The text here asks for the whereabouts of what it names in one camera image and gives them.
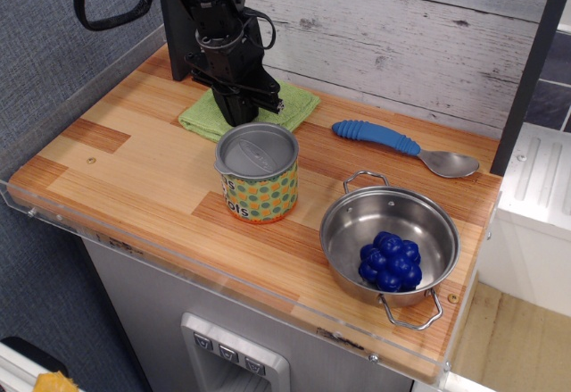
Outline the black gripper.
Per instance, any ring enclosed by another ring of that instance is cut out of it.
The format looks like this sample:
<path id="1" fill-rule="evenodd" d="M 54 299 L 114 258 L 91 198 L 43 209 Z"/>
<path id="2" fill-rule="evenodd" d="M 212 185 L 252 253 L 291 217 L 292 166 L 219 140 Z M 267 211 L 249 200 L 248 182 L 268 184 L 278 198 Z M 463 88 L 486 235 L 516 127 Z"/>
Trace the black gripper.
<path id="1" fill-rule="evenodd" d="M 281 113 L 285 108 L 278 95 L 279 84 L 263 67 L 265 51 L 273 47 L 277 33 L 272 29 L 271 40 L 264 45 L 260 19 L 274 25 L 265 14 L 241 14 L 234 28 L 225 28 L 219 35 L 197 29 L 194 41 L 198 51 L 185 56 L 194 80 L 210 87 L 218 83 L 224 88 L 253 93 L 256 106 L 239 91 L 211 89 L 222 116 L 231 127 L 254 121 L 259 108 L 271 113 Z"/>

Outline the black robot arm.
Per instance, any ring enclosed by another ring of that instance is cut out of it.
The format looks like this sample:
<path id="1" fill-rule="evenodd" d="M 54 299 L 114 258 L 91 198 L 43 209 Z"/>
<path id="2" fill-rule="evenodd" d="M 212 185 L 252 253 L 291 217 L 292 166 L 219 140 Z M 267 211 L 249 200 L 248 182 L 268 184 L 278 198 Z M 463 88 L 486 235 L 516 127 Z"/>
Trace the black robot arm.
<path id="1" fill-rule="evenodd" d="M 280 86 L 263 67 L 274 43 L 262 39 L 260 20 L 246 0 L 161 0 L 173 79 L 210 88 L 226 122 L 253 121 L 261 109 L 280 113 Z"/>

